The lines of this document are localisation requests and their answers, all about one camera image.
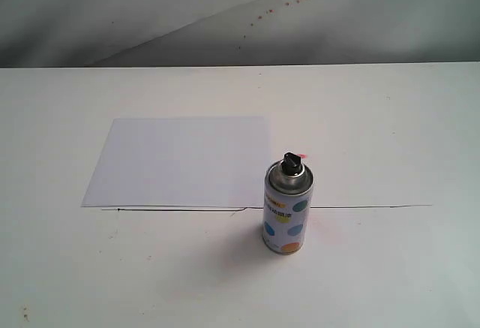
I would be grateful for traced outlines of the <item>white paper sheet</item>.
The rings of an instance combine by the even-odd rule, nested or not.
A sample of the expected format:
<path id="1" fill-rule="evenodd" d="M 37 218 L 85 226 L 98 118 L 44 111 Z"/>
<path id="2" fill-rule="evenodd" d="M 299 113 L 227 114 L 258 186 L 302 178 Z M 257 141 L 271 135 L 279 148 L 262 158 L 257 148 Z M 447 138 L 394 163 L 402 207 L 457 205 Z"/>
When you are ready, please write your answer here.
<path id="1" fill-rule="evenodd" d="M 82 205 L 260 207 L 273 160 L 263 117 L 118 118 Z"/>

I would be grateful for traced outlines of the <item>white dotted spray paint can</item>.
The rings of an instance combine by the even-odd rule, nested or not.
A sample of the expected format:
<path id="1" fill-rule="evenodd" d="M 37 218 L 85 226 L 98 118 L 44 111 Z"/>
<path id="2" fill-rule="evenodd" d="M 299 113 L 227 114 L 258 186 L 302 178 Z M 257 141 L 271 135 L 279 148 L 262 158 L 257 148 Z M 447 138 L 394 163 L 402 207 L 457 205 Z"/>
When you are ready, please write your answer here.
<path id="1" fill-rule="evenodd" d="M 262 239 L 277 254 L 292 254 L 304 244 L 314 175 L 291 152 L 267 169 L 264 179 Z"/>

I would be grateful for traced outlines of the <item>white backdrop sheet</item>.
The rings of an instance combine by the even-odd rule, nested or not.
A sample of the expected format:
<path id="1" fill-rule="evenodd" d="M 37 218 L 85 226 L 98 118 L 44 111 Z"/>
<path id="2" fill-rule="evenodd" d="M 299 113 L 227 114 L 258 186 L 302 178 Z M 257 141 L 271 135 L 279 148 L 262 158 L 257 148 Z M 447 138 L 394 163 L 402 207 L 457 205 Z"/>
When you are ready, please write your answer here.
<path id="1" fill-rule="evenodd" d="M 1 0 L 4 68 L 479 59 L 479 0 Z"/>

